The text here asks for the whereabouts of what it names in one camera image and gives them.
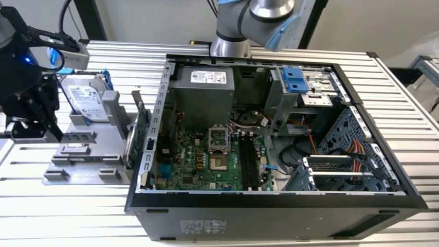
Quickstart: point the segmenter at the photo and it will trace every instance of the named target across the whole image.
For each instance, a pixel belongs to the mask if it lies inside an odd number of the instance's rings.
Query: orange wire
[[[311,142],[311,153],[316,154],[316,149],[315,149],[315,144],[311,136],[311,125],[308,125],[308,137],[309,137],[309,142]]]

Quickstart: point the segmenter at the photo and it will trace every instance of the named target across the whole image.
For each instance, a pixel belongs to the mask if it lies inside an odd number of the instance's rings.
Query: white label
[[[69,161],[85,161],[84,158],[68,158]]]
[[[225,72],[193,70],[190,82],[226,84]]]
[[[68,86],[73,104],[81,115],[92,121],[108,120],[101,99],[94,88],[89,86]]]
[[[226,220],[180,220],[182,234],[224,234]]]
[[[267,123],[268,123],[268,119],[264,117],[263,120],[261,120],[261,122],[260,122],[260,125],[265,127],[267,126]]]

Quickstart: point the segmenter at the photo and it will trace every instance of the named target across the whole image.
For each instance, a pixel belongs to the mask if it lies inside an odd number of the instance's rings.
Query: blue plastic latch
[[[110,76],[109,76],[109,72],[106,69],[104,69],[102,71],[102,75],[105,77],[105,84],[106,84],[106,89],[108,90],[114,90],[113,86],[112,86],[112,82],[110,82]]]
[[[162,178],[170,179],[172,165],[170,164],[160,164],[158,165],[158,172],[160,172]]]
[[[299,68],[283,68],[283,80],[287,83],[287,91],[289,93],[307,93],[309,88],[303,78]]]
[[[264,164],[263,167],[269,170],[277,170],[277,166],[271,166],[271,165]]]

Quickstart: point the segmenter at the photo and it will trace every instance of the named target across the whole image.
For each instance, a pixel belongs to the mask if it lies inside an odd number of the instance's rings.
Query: green circuit board
[[[180,132],[172,176],[166,179],[165,184],[156,185],[157,189],[242,190],[237,136],[230,137],[229,143],[230,150],[226,155],[220,153],[209,154],[208,133]],[[256,150],[265,150],[261,137],[253,138],[253,145]],[[259,171],[259,166],[261,166],[259,157],[254,166]],[[260,189],[264,191],[273,190],[269,172],[265,173],[265,182],[260,183]]]

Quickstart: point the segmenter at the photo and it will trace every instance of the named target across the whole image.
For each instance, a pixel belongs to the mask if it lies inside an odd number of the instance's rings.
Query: white wall
[[[188,44],[213,41],[216,18],[205,0],[100,0],[117,41]]]
[[[58,31],[57,23],[64,0],[0,0],[0,2],[4,6],[12,6],[17,9],[29,26],[50,32]],[[85,29],[73,2],[70,2],[69,8],[82,38],[86,39]],[[64,18],[64,31],[76,40],[80,38],[68,12]],[[32,52],[40,65],[48,66],[45,49],[32,49]]]
[[[439,30],[437,0],[329,0],[309,49],[375,51],[387,59]]]

